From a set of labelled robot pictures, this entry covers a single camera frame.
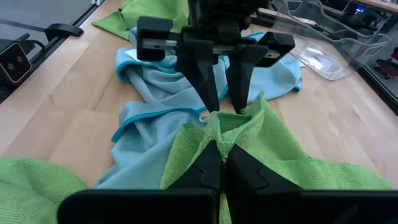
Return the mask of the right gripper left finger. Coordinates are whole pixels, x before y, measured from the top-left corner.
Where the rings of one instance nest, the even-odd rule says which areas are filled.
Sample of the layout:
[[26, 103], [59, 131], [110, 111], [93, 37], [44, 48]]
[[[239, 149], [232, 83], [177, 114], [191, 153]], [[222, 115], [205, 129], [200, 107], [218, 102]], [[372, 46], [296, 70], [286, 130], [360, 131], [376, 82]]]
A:
[[82, 190], [67, 197], [58, 223], [217, 223], [221, 156], [211, 141], [165, 190]]

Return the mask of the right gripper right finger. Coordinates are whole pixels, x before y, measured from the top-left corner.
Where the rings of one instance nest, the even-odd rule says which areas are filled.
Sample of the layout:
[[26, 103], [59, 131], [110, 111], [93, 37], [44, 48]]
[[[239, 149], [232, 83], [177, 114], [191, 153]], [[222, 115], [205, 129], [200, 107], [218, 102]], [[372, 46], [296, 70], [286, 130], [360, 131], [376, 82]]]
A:
[[233, 223], [397, 223], [395, 190], [305, 190], [237, 145], [225, 180]]

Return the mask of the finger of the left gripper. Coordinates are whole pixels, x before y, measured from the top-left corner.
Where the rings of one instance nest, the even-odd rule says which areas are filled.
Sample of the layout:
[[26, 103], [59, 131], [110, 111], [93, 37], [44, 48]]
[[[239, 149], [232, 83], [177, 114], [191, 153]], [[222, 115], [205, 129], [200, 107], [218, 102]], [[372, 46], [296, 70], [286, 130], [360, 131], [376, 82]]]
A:
[[177, 70], [194, 87], [209, 112], [220, 109], [213, 59], [213, 42], [209, 40], [186, 40], [177, 49]]
[[263, 45], [244, 45], [228, 54], [229, 67], [226, 70], [228, 94], [237, 114], [247, 105], [252, 72], [257, 63], [268, 52]]

